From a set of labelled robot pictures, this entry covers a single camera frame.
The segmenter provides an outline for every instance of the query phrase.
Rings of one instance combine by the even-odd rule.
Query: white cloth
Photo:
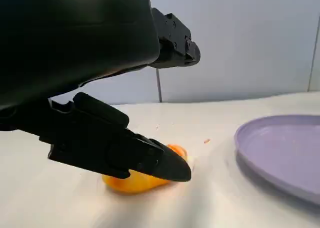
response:
[[[50,147],[37,137],[3,132],[1,228],[320,227],[320,208],[245,176],[233,140],[241,124],[258,117],[320,115],[320,93],[118,108],[130,116],[133,131],[186,148],[192,180],[121,196],[106,189],[99,174],[47,160]]]

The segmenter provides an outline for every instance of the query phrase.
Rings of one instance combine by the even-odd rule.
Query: white wall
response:
[[[310,78],[310,91],[320,91],[320,20],[318,24],[318,35],[317,35],[317,41],[314,51],[314,62],[313,62],[313,68],[312,68],[312,75]]]
[[[162,98],[193,102],[307,91],[320,0],[151,0],[190,29],[199,65],[160,71]]]

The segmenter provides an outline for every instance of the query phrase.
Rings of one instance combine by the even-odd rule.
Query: white tabletop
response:
[[[0,133],[1,228],[320,227],[320,208],[240,169],[233,141],[236,129],[251,119],[320,114],[320,93],[118,108],[130,116],[133,131],[185,147],[192,180],[121,196],[106,189],[99,174],[47,160],[49,145],[37,137]]]

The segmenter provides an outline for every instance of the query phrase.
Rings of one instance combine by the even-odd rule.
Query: table surface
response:
[[[133,131],[185,147],[192,180],[122,196],[106,189],[99,174],[47,160],[49,146],[37,137],[0,133],[0,227],[320,227],[320,208],[252,174],[237,160],[233,138],[241,124],[258,117],[320,115],[320,93],[117,108],[130,116]]]

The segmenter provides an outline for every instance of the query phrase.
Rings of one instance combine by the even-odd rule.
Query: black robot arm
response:
[[[189,29],[149,0],[0,0],[0,130],[51,145],[49,159],[127,178],[129,169],[188,181],[187,163],[130,131],[126,114],[84,93],[49,98],[141,69],[191,66],[200,51]]]

